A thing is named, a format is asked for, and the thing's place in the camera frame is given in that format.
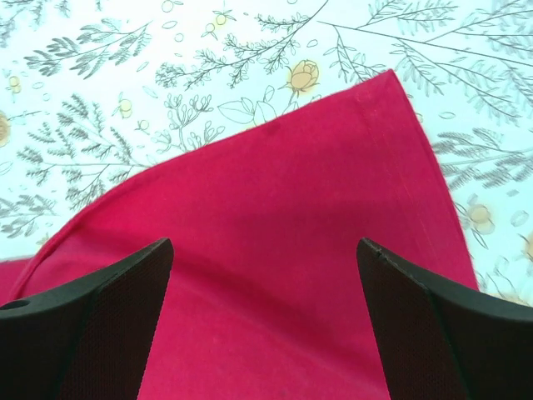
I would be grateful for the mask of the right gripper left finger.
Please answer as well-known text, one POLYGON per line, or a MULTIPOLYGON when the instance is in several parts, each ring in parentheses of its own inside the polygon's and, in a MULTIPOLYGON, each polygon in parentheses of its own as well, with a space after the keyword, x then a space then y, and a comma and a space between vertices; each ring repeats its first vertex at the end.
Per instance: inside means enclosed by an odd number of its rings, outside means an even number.
POLYGON ((138 396, 172 269, 169 239, 1 307, 3 399, 138 396))

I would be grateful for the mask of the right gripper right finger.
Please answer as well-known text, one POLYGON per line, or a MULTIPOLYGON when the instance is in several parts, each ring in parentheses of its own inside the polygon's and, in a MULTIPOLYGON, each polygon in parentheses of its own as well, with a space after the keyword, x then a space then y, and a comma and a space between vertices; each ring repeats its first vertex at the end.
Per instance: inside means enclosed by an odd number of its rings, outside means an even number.
POLYGON ((530 399, 532 309, 418 267, 368 238, 357 266, 393 399, 530 399))

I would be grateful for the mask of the magenta t shirt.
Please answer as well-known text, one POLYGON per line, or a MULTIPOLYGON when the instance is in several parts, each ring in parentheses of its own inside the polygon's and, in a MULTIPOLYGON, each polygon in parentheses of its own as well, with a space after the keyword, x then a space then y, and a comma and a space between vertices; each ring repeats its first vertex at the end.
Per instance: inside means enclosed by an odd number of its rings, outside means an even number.
POLYGON ((385 399, 356 265, 370 238, 476 286, 436 157, 393 71, 151 167, 38 253, 1 299, 159 238, 174 262, 142 399, 385 399))

